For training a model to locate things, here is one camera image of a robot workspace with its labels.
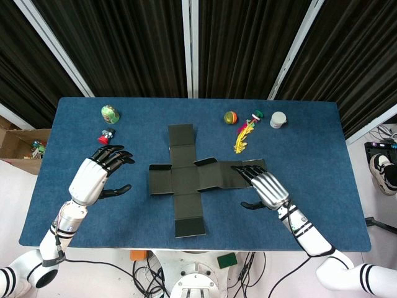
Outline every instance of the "yellow toy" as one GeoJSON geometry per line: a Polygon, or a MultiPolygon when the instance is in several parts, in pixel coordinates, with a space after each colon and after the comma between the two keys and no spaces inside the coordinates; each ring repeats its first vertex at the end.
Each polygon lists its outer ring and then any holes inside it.
{"type": "Polygon", "coordinates": [[[263,113],[259,110],[255,110],[255,114],[252,114],[252,119],[246,120],[246,123],[239,128],[239,135],[234,145],[234,152],[236,152],[236,154],[241,153],[246,148],[247,143],[243,141],[246,139],[247,134],[254,130],[255,123],[261,121],[261,118],[263,118],[263,113]]]}

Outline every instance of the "unfolded box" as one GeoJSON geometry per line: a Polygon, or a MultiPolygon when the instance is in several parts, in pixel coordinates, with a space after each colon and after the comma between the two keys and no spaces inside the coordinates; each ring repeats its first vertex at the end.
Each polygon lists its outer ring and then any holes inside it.
{"type": "Polygon", "coordinates": [[[214,157],[196,160],[192,124],[170,125],[169,150],[172,164],[149,166],[150,194],[173,194],[175,235],[205,234],[201,192],[216,188],[244,188],[250,185],[231,166],[259,165],[264,160],[218,161],[214,157]]]}

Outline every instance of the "white shoe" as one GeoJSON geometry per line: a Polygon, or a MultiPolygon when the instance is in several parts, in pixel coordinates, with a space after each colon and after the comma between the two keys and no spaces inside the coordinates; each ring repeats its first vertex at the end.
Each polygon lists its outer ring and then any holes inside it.
{"type": "Polygon", "coordinates": [[[392,186],[385,178],[385,167],[393,165],[390,160],[382,154],[375,154],[370,160],[370,171],[377,179],[380,190],[387,196],[397,194],[397,188],[392,186]]]}

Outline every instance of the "colorful toy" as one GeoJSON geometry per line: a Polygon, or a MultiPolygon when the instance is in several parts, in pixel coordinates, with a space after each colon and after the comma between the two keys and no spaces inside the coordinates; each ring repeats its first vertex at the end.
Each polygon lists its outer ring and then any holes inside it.
{"type": "Polygon", "coordinates": [[[114,124],[120,119],[120,115],[118,114],[117,110],[112,106],[104,106],[100,112],[105,121],[109,124],[114,124]]]}
{"type": "Polygon", "coordinates": [[[255,123],[261,121],[261,118],[263,118],[263,113],[260,110],[255,110],[255,114],[252,114],[252,119],[247,119],[246,123],[238,129],[239,135],[234,145],[236,154],[241,153],[246,148],[247,143],[243,141],[246,139],[247,134],[254,130],[255,123]]]}
{"type": "Polygon", "coordinates": [[[32,157],[26,156],[26,158],[43,158],[43,155],[45,153],[45,145],[45,142],[43,143],[39,140],[34,140],[30,149],[30,152],[32,152],[32,157]]]}
{"type": "Polygon", "coordinates": [[[98,142],[104,145],[109,145],[109,141],[111,138],[114,137],[115,132],[116,131],[114,129],[110,129],[110,128],[104,129],[102,131],[102,135],[98,138],[98,142]]]}
{"type": "Polygon", "coordinates": [[[228,111],[223,116],[223,120],[226,124],[235,124],[238,120],[237,114],[233,111],[228,111]]]}

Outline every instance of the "cardboard box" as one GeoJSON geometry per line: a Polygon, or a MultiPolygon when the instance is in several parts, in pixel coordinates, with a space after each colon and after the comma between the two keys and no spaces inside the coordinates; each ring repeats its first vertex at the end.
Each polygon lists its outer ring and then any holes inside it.
{"type": "Polygon", "coordinates": [[[30,174],[38,175],[42,160],[25,160],[31,156],[34,140],[48,141],[51,129],[4,130],[0,128],[0,160],[16,166],[30,174]]]}

